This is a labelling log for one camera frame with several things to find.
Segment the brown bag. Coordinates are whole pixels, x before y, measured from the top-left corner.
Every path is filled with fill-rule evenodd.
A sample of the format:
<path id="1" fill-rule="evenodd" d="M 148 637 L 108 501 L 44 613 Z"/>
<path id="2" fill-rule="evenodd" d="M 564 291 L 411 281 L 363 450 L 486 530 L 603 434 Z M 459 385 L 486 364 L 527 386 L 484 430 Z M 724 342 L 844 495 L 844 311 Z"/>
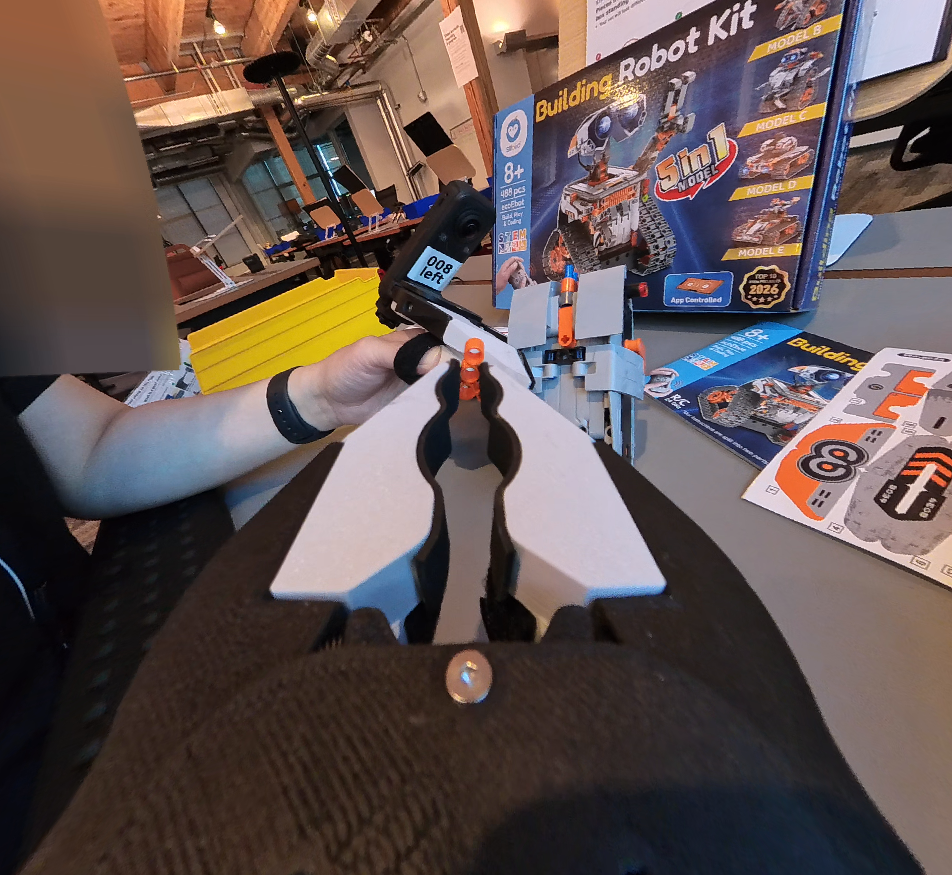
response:
<path id="1" fill-rule="evenodd" d="M 220 279 L 194 257 L 190 247 L 178 244 L 165 247 L 164 253 L 176 306 L 223 288 Z"/>

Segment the laminated instruction sheet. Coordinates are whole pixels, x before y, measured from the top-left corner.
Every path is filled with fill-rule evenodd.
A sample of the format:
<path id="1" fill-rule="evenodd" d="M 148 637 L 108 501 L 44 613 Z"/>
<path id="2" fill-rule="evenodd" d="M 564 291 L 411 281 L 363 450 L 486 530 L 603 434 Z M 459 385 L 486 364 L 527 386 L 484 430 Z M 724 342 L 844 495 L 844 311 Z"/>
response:
<path id="1" fill-rule="evenodd" d="M 125 399 L 125 405 L 137 407 L 150 403 L 187 398 L 200 394 L 197 377 L 189 359 L 179 369 L 149 372 Z"/>

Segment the black pole with disc top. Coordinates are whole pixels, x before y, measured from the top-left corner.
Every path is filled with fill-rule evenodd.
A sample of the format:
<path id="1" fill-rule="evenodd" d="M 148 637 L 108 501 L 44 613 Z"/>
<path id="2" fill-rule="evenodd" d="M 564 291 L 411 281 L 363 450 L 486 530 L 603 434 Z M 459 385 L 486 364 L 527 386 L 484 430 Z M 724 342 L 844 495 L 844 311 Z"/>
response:
<path id="1" fill-rule="evenodd" d="M 294 105 L 292 96 L 289 94 L 288 88 L 284 81 L 284 77 L 296 72 L 301 64 L 301 59 L 292 51 L 273 52 L 269 55 L 259 57 L 249 62 L 244 68 L 244 77 L 251 83 L 274 82 L 277 84 L 282 98 L 292 116 L 292 121 L 298 131 L 300 139 L 303 142 L 304 148 L 311 157 L 311 160 L 317 169 L 322 183 L 324 184 L 325 190 L 327 192 L 328 203 L 333 211 L 338 214 L 344 226 L 345 233 L 351 243 L 351 247 L 353 248 L 353 251 L 355 252 L 360 264 L 363 267 L 368 267 L 369 264 L 366 262 L 363 256 L 363 252 L 355 238 L 351 224 L 348 221 L 347 215 L 341 207 L 339 198 L 337 197 L 334 187 L 331 184 L 331 178 L 327 171 L 327 167 L 325 166 L 323 160 L 315 152 L 314 146 L 307 136 L 303 120 L 298 112 L 298 109 Z"/>

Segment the black wristband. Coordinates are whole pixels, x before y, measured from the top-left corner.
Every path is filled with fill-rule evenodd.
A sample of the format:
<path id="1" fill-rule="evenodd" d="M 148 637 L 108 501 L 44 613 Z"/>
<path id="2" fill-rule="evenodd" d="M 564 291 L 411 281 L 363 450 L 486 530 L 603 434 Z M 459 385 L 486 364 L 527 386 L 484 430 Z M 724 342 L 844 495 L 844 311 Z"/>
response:
<path id="1" fill-rule="evenodd" d="M 283 438 L 294 444 L 308 444 L 329 436 L 334 429 L 316 429 L 308 423 L 294 405 L 289 393 L 292 372 L 287 369 L 271 377 L 267 384 L 267 405 L 271 419 Z"/>

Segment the robot kit box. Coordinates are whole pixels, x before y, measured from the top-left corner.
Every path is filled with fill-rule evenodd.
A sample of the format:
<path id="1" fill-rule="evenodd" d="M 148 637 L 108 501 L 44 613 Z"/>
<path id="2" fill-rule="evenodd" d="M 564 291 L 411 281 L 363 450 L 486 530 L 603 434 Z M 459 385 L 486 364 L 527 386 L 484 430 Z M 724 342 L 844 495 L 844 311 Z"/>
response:
<path id="1" fill-rule="evenodd" d="M 861 8 L 713 0 L 501 110 L 494 304 L 620 265 L 638 310 L 814 310 Z"/>

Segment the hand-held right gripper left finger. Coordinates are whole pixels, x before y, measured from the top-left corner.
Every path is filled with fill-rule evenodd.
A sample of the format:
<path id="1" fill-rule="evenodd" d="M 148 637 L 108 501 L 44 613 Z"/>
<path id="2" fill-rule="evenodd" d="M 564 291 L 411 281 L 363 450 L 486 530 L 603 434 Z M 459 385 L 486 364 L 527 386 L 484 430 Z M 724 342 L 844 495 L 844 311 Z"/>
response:
<path id="1" fill-rule="evenodd" d="M 449 565 L 436 474 L 451 452 L 456 362 L 411 385 L 342 444 L 270 585 L 279 599 L 376 608 L 410 643 L 431 643 Z"/>

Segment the grey desk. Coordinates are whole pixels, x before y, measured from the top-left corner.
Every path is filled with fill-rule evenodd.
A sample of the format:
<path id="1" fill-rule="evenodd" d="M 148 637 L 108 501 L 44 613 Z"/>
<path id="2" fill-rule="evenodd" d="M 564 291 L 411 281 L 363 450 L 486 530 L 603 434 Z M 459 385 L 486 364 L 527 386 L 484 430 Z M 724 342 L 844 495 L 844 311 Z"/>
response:
<path id="1" fill-rule="evenodd" d="M 916 279 L 951 276 L 951 208 L 876 215 L 826 280 Z"/>
<path id="2" fill-rule="evenodd" d="M 754 590 L 608 453 L 667 580 L 571 598 L 541 639 L 509 604 L 454 702 L 453 647 L 377 609 L 322 614 L 184 746 L 175 873 L 922 873 L 834 744 Z"/>

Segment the wooden top desk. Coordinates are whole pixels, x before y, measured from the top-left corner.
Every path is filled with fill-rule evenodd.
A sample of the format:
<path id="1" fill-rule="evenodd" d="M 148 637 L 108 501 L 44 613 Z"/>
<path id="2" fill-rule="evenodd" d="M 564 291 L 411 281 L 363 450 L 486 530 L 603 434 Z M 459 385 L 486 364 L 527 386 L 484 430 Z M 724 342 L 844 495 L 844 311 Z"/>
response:
<path id="1" fill-rule="evenodd" d="M 204 291 L 175 306 L 175 322 L 179 328 L 197 330 L 320 276 L 321 263 L 317 258 L 279 263 L 247 274 L 234 287 Z"/>
<path id="2" fill-rule="evenodd" d="M 375 229 L 362 229 L 355 234 L 356 249 L 346 235 L 307 244 L 304 249 L 308 256 L 316 257 L 321 262 L 334 256 L 351 259 L 356 256 L 356 251 L 360 250 L 364 256 L 371 253 L 378 267 L 386 270 L 393 263 L 399 248 L 421 222 L 422 217 L 403 218 L 398 222 L 390 220 Z"/>

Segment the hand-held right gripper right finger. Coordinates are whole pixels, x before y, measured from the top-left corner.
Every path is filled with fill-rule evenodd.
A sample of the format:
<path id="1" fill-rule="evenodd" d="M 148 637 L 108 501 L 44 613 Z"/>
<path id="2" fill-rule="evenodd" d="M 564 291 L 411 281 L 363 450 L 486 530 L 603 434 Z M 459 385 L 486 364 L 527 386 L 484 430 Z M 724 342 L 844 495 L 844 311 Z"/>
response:
<path id="1" fill-rule="evenodd" d="M 535 631 L 565 606 L 653 595 L 665 580 L 606 464 L 632 468 L 489 363 L 480 371 L 494 495 L 486 631 Z"/>

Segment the sticker sheet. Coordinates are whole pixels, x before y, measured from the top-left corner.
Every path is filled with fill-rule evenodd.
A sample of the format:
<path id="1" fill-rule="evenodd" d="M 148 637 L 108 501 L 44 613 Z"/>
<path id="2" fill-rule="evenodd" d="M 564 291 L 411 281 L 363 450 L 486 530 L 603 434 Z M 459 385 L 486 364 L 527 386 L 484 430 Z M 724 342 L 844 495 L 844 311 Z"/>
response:
<path id="1" fill-rule="evenodd" d="M 951 586 L 951 356 L 887 348 L 744 500 Z"/>

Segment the pale blue pad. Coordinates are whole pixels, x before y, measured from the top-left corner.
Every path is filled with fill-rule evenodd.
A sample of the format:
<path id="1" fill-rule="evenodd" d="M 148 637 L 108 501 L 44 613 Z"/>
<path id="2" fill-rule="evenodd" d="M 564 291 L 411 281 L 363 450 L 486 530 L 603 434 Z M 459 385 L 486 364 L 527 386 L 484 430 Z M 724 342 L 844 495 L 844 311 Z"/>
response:
<path id="1" fill-rule="evenodd" d="M 839 261 L 843 254 L 863 234 L 873 219 L 872 215 L 863 213 L 836 215 L 827 251 L 826 269 Z"/>

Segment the yellow plastic bin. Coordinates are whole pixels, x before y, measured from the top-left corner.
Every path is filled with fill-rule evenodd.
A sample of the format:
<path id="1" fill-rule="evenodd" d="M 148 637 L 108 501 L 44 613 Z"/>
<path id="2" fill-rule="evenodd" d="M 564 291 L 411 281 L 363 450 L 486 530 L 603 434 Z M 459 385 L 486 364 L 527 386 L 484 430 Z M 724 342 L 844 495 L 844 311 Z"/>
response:
<path id="1" fill-rule="evenodd" d="M 188 336 L 203 394 L 268 380 L 389 329 L 376 316 L 380 272 L 337 270 Z"/>

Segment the grey toy robot model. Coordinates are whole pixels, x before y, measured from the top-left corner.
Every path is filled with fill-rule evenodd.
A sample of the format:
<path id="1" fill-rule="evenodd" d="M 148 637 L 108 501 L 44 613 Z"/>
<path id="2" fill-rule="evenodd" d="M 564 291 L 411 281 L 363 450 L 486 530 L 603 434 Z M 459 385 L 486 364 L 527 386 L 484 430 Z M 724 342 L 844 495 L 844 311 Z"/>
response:
<path id="1" fill-rule="evenodd" d="M 527 360 L 536 395 L 633 463 L 646 364 L 625 289 L 622 265 L 518 289 L 507 338 Z"/>

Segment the person's left forearm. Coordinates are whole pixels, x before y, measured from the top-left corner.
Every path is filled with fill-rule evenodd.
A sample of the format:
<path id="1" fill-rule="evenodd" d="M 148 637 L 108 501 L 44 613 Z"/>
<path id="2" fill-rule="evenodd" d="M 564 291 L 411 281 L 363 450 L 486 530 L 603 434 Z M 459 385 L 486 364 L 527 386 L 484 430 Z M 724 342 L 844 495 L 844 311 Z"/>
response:
<path id="1" fill-rule="evenodd" d="M 289 453 L 263 382 L 128 407 L 63 375 L 18 416 L 68 516 L 105 519 L 217 488 Z"/>

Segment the person's left hand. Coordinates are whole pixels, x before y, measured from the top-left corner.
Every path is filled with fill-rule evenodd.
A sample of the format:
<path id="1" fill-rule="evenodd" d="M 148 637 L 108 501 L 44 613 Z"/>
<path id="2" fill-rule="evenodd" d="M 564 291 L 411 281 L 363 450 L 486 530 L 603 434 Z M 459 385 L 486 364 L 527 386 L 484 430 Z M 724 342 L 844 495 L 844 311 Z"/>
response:
<path id="1" fill-rule="evenodd" d="M 361 425 L 408 387 L 393 370 L 394 358 L 422 333 L 421 327 L 411 326 L 365 337 L 296 369 L 289 378 L 293 405 L 319 430 Z"/>

